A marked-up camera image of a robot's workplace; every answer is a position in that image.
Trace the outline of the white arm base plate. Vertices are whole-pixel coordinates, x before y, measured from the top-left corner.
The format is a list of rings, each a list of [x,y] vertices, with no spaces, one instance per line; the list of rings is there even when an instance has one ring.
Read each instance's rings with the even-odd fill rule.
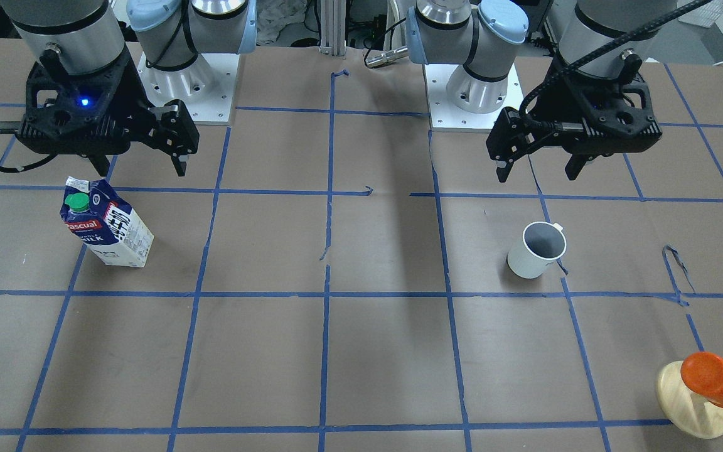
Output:
[[[164,72],[146,68],[146,55],[137,66],[149,101],[161,107],[170,100],[184,101],[197,125],[229,126],[237,85],[240,55],[199,55],[189,68]]]
[[[424,66],[427,101],[433,131],[490,132],[504,107],[523,100],[515,66],[505,79],[474,78],[460,64]]]

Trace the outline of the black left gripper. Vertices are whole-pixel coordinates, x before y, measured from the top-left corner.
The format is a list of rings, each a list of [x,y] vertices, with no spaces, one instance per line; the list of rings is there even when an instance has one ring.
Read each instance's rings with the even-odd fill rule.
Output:
[[[540,147],[560,146],[571,154],[568,180],[576,180],[591,156],[640,153],[662,137],[650,92],[639,70],[639,55],[619,59],[619,77],[601,80],[578,71],[543,90],[525,117],[510,107],[500,112],[486,141],[500,183],[510,177],[511,162]]]

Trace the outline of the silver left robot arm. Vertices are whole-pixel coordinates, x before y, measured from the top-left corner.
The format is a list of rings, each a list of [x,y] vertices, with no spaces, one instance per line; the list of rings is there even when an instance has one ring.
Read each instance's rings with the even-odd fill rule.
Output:
[[[570,155],[565,172],[574,180],[586,163],[616,153],[640,153],[660,140],[648,85],[640,68],[674,1],[579,1],[559,40],[543,82],[519,107],[499,113],[486,141],[496,174],[543,147]],[[528,34],[530,20],[511,1],[419,1],[405,17],[410,60],[454,64],[451,100],[470,112],[471,89],[502,88]]]

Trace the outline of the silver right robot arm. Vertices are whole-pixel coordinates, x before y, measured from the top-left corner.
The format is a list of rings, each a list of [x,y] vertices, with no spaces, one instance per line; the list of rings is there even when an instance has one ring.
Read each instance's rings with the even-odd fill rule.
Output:
[[[35,56],[23,119],[0,126],[42,158],[2,172],[31,171],[60,155],[86,158],[99,175],[135,141],[167,154],[179,176],[198,151],[189,106],[217,97],[206,55],[250,53],[255,1],[129,1],[135,64],[107,1],[2,1]]]

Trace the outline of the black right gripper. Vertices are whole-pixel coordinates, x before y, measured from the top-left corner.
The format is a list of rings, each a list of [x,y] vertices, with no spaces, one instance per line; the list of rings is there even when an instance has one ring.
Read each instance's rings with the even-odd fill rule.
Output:
[[[188,157],[198,150],[197,126],[182,100],[152,105],[127,48],[86,75],[69,74],[60,58],[47,48],[29,72],[20,143],[38,154],[88,158],[106,177],[108,157],[140,141],[169,155],[177,175],[186,175]]]

